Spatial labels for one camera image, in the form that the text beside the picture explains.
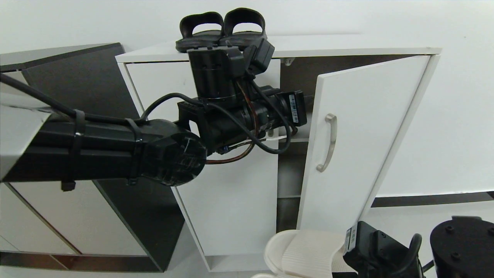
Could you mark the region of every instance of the cabinet shelf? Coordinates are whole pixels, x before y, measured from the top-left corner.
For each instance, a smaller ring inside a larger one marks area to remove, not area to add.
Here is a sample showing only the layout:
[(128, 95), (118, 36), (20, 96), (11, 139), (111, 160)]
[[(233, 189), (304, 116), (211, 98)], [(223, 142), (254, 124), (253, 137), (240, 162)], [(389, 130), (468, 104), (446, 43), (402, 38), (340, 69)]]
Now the cabinet shelf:
[[(307, 112), (307, 124), (298, 127), (298, 132), (291, 138), (290, 142), (308, 142), (309, 141), (309, 133), (310, 133), (310, 123), (312, 120), (312, 113)], [(280, 136), (287, 135), (287, 132), (283, 127), (279, 128)]]

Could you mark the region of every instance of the screw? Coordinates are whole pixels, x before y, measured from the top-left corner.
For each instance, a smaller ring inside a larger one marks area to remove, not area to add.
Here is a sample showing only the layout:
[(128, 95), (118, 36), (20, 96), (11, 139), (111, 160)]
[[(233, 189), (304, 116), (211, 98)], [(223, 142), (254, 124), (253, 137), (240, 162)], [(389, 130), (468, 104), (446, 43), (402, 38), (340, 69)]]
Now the screw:
[(453, 260), (455, 261), (459, 261), (460, 260), (460, 254), (458, 254), (457, 252), (453, 252), (451, 253), (451, 257), (453, 258)]
[(380, 255), (381, 255), (381, 257), (383, 257), (383, 258), (386, 258), (386, 257), (387, 257), (386, 252), (384, 251), (384, 249), (380, 249), (380, 250), (379, 250), (379, 254), (380, 254)]
[(447, 232), (447, 233), (450, 233), (450, 234), (451, 234), (451, 233), (454, 233), (454, 228), (453, 228), (453, 226), (446, 226), (446, 232)]

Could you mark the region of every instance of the robotic arm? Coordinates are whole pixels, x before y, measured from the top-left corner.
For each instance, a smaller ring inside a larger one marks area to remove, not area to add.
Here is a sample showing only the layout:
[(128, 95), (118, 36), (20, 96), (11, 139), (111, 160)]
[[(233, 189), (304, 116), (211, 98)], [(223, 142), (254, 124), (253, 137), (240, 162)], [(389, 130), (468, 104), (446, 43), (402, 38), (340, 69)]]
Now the robotic arm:
[[(188, 51), (197, 98), (180, 93), (156, 100), (139, 119), (117, 119), (68, 108), (7, 75), (1, 82), (48, 104), (52, 114), (1, 182), (62, 181), (71, 190), (75, 180), (146, 177), (166, 186), (187, 183), (205, 164), (237, 161), (255, 145), (278, 154), (285, 151), (297, 126), (307, 123), (303, 93), (259, 87), (255, 76), (266, 71), (274, 47), (265, 39), (243, 53), (237, 47)], [(178, 97), (179, 120), (147, 120), (164, 101)], [(199, 136), (190, 131), (197, 123)], [(281, 149), (262, 143), (274, 128), (287, 130)], [(207, 160), (248, 144), (234, 158)]]

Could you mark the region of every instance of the open cabinet door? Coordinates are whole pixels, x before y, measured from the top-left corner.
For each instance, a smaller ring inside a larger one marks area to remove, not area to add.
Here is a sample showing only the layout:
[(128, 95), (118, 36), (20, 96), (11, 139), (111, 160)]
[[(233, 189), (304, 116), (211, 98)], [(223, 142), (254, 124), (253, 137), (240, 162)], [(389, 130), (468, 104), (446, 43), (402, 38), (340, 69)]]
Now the open cabinet door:
[(299, 229), (345, 233), (357, 221), (428, 60), (413, 56), (318, 77)]

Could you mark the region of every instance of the cabinet door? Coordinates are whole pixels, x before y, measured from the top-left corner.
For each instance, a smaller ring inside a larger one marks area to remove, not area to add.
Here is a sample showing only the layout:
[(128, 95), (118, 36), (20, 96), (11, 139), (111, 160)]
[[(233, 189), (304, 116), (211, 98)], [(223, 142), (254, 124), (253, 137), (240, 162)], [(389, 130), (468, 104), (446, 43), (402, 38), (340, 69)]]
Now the cabinet door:
[(12, 186), (82, 254), (146, 255), (92, 181), (69, 192), (60, 182)]
[[(128, 64), (127, 69), (144, 108), (167, 93), (197, 97), (189, 62)], [(280, 61), (272, 60), (255, 81), (279, 88)], [(178, 120), (179, 101), (163, 103), (150, 118)], [(278, 148), (277, 141), (266, 144)], [(244, 150), (213, 154), (208, 159), (227, 159)], [(276, 233), (277, 171), (278, 156), (255, 147), (240, 161), (206, 165), (195, 180), (176, 188), (175, 197), (204, 255), (263, 252)]]
[(0, 184), (0, 236), (0, 251), (75, 254), (4, 184)]
[(318, 77), (299, 228), (344, 233), (357, 221), (428, 60), (413, 56)]

